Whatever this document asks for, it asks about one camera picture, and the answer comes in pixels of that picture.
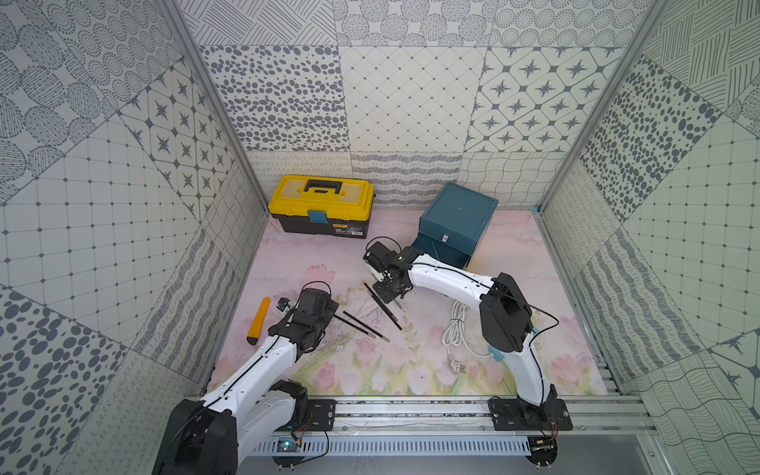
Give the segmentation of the black pencil plain end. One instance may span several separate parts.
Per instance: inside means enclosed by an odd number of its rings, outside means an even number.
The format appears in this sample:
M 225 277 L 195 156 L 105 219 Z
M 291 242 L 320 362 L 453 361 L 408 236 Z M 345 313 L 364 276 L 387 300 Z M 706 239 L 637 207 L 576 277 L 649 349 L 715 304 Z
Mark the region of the black pencil plain end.
M 376 303 L 376 305 L 385 313 L 385 315 L 391 320 L 391 322 L 394 324 L 394 326 L 399 330 L 402 331 L 403 328 L 401 327 L 399 320 L 397 317 L 392 313 L 392 311 L 389 309 L 389 307 L 380 299 L 380 297 L 372 290 L 372 288 L 366 283 L 362 282 L 362 285 L 369 293 L 370 297 L 373 299 L 373 301 Z

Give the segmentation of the teal drawer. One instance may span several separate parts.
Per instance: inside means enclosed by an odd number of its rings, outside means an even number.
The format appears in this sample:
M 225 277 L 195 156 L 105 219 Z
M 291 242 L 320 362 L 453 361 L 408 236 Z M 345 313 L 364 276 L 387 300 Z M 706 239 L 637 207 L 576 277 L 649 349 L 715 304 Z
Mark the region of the teal drawer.
M 472 255 L 458 251 L 441 241 L 437 241 L 432 237 L 427 237 L 423 234 L 417 235 L 415 241 L 412 243 L 413 249 L 420 253 L 426 253 L 436 260 L 445 264 L 457 267 L 459 269 L 465 269 L 471 261 Z

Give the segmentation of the black pencil pair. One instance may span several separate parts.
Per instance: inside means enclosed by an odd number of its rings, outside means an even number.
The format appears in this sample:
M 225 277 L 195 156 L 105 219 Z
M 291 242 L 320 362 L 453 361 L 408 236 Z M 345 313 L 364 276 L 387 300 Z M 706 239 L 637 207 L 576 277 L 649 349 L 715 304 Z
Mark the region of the black pencil pair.
M 365 328 L 362 328 L 361 326 L 358 326 L 338 315 L 334 315 L 334 319 L 337 319 L 339 322 L 348 325 L 350 328 L 353 328 L 354 330 L 357 330 L 358 332 L 361 332 L 362 334 L 365 334 L 366 336 L 370 336 L 370 338 L 377 338 L 376 334 L 373 334 L 373 332 L 370 332 L 369 330 L 366 330 Z

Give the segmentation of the black pencil gold end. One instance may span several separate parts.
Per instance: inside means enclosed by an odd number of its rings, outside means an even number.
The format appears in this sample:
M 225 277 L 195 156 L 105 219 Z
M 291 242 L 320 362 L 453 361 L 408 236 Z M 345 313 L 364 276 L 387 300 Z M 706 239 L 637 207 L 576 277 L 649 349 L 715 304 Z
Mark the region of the black pencil gold end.
M 374 330 L 374 328 L 371 328 L 370 326 L 368 326 L 368 324 L 365 324 L 364 322 L 362 322 L 360 319 L 356 318 L 354 315 L 350 314 L 349 312 L 344 311 L 344 312 L 342 312 L 342 314 L 344 314 L 344 316 L 346 316 L 350 320 L 352 320 L 352 322 L 355 322 L 356 324 L 359 324 L 360 326 L 362 326 L 362 328 L 364 328 L 364 329 L 368 330 L 368 332 L 371 332 L 372 334 L 374 334 L 374 336 L 378 336 L 378 338 L 381 338 L 381 340 L 384 340 L 384 342 L 390 342 L 390 340 L 389 340 L 389 338 L 387 338 L 387 336 L 383 336 L 383 334 L 380 334 L 380 332 L 378 332 L 377 330 Z

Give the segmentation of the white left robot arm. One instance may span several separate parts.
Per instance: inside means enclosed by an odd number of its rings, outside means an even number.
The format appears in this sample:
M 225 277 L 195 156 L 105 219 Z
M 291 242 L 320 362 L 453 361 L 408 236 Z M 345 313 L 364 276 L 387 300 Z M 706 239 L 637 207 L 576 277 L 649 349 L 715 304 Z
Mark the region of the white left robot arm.
M 296 302 L 283 298 L 284 317 L 261 348 L 215 390 L 184 399 L 171 412 L 152 471 L 156 474 L 234 474 L 241 462 L 280 429 L 300 447 L 313 414 L 307 389 L 281 375 L 313 352 L 338 310 L 324 281 L 312 281 Z

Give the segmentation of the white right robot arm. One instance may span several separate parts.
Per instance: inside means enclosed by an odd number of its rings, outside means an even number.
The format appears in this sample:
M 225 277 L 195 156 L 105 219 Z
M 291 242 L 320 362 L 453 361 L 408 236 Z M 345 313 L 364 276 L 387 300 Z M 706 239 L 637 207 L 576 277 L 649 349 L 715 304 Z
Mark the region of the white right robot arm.
M 512 276 L 474 274 L 413 247 L 391 251 L 382 243 L 372 243 L 363 259 L 376 279 L 373 291 L 385 304 L 422 287 L 478 312 L 485 342 L 501 352 L 515 378 L 518 406 L 527 415 L 542 421 L 550 419 L 557 393 L 534 350 L 538 333 L 532 312 L 536 308 L 526 302 Z

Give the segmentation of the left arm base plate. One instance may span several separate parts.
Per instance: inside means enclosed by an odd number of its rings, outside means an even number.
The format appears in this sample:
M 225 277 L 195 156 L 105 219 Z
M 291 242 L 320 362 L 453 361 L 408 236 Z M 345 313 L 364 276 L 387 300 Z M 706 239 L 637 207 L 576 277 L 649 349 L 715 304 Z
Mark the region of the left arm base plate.
M 289 424 L 290 431 L 327 431 L 334 428 L 336 419 L 335 399 L 297 400 L 293 420 Z

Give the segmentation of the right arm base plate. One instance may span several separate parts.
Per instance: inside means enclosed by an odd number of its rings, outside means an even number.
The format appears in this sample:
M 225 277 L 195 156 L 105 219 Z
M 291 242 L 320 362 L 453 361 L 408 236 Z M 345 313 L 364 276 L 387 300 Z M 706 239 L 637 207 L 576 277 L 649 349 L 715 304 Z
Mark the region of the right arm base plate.
M 572 431 L 567 405 L 550 397 L 541 406 L 526 403 L 520 398 L 492 397 L 487 402 L 495 431 Z

